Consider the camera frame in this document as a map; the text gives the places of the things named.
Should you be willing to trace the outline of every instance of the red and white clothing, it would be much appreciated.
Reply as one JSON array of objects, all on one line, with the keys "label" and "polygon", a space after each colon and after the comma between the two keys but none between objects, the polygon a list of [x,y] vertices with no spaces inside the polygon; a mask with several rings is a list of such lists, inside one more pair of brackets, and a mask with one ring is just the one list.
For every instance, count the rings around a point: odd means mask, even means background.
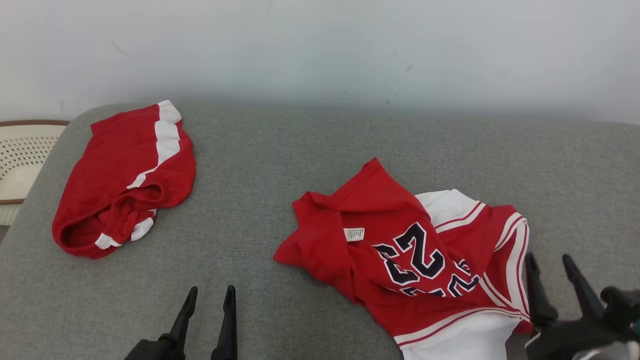
[{"label": "red and white clothing", "polygon": [[186,199],[196,167],[193,144],[170,101],[119,113],[91,130],[51,230],[64,251],[97,259],[145,235],[157,209]]},{"label": "red and white clothing", "polygon": [[299,227],[274,259],[364,305],[405,359],[505,359],[529,319],[528,227],[511,206],[457,190],[413,196],[373,159],[333,195],[293,207]]}]

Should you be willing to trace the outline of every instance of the red garment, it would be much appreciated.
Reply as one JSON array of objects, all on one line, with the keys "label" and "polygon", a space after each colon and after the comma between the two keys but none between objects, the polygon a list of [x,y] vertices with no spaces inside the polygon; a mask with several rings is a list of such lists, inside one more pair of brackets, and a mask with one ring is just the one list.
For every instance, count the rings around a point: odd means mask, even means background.
[{"label": "red garment", "polygon": [[97,259],[141,238],[156,209],[180,204],[196,174],[191,139],[170,101],[91,125],[51,227],[69,254]]},{"label": "red garment", "polygon": [[465,210],[434,210],[434,224],[420,195],[373,159],[333,195],[308,192],[293,203],[299,227],[274,260],[364,305],[401,348],[477,313],[528,320],[526,220],[452,192],[447,206]]}]

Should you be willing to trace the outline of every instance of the gray surface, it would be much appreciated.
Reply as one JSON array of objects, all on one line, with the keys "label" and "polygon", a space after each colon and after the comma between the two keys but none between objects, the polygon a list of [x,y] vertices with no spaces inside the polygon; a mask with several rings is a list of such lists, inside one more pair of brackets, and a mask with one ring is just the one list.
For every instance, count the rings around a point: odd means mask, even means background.
[{"label": "gray surface", "polygon": [[2,243],[2,240],[4,239],[4,236],[6,235],[7,231],[9,231],[9,227],[8,226],[1,226],[0,225],[0,243]]},{"label": "gray surface", "polygon": [[[563,316],[579,313],[564,252],[596,288],[640,288],[640,127],[176,105],[195,144],[193,193],[98,261],[59,249],[51,221],[88,124],[136,106],[89,111],[62,134],[0,245],[0,359],[122,359],[170,328],[192,285],[186,352],[207,359],[227,284],[240,359],[399,359],[364,308],[271,259],[296,228],[291,201],[331,193],[374,156],[413,193],[513,204]],[[511,360],[524,359],[523,343],[508,343]]]}]

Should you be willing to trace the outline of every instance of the beige plastic basket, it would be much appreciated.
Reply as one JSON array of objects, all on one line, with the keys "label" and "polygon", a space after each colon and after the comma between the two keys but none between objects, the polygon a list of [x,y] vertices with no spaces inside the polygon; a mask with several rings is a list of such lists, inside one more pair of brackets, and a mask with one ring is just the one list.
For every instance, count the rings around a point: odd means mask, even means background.
[{"label": "beige plastic basket", "polygon": [[11,225],[68,121],[0,122],[0,225]]}]

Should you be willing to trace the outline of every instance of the white wall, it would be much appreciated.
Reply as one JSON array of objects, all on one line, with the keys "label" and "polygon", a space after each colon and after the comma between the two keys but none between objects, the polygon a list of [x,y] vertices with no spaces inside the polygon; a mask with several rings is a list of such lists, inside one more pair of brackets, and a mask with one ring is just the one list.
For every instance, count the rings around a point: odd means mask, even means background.
[{"label": "white wall", "polygon": [[0,119],[114,102],[640,124],[638,0],[3,0]]}]

